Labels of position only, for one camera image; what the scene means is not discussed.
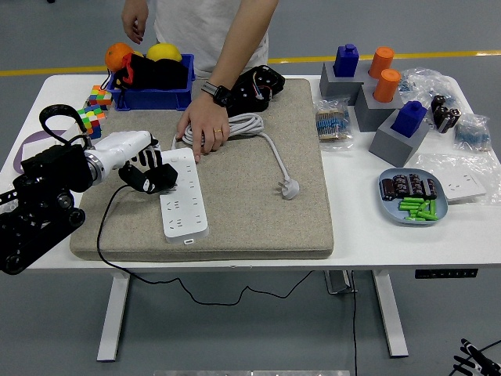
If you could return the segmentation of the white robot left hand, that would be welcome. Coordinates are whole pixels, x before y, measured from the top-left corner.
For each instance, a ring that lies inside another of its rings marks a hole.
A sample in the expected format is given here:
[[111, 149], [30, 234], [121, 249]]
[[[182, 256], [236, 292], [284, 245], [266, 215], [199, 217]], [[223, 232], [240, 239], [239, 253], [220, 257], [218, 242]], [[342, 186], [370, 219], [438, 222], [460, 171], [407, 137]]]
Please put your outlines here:
[[161, 156], [158, 140], [148, 131], [114, 132], [85, 151], [92, 183], [100, 184], [111, 171], [134, 190], [147, 194], [175, 187], [178, 173]]

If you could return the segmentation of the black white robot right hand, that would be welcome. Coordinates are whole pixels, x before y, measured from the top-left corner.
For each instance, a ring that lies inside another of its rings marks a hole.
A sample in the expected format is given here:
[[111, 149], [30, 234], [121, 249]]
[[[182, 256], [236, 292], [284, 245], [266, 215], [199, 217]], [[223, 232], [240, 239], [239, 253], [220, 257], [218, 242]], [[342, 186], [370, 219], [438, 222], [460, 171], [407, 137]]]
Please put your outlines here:
[[497, 363], [484, 355], [483, 351], [498, 345], [500, 341], [487, 345], [483, 349], [478, 349], [465, 338], [461, 339], [460, 351], [467, 357], [454, 356], [456, 361], [450, 375], [459, 372], [463, 375], [496, 375], [500, 376], [500, 363]]

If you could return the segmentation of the person's right hand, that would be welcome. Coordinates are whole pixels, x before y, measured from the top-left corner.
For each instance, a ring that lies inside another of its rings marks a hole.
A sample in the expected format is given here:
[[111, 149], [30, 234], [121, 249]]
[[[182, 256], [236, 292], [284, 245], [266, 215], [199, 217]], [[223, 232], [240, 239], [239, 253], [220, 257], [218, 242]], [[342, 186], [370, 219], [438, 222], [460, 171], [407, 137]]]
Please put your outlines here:
[[147, 0], [126, 0], [121, 12], [122, 27], [126, 36], [136, 45], [143, 41], [149, 16]]

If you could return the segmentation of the person's left hand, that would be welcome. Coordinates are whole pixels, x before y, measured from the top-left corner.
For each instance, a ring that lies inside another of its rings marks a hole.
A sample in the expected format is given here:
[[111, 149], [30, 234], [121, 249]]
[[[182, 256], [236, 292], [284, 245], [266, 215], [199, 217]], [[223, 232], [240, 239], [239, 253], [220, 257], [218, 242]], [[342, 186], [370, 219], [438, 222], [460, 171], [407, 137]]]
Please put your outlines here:
[[227, 111], [206, 92], [201, 92], [181, 116], [177, 124], [176, 139], [183, 137], [189, 125], [193, 134], [195, 162], [199, 162], [202, 155], [218, 150], [229, 138]]

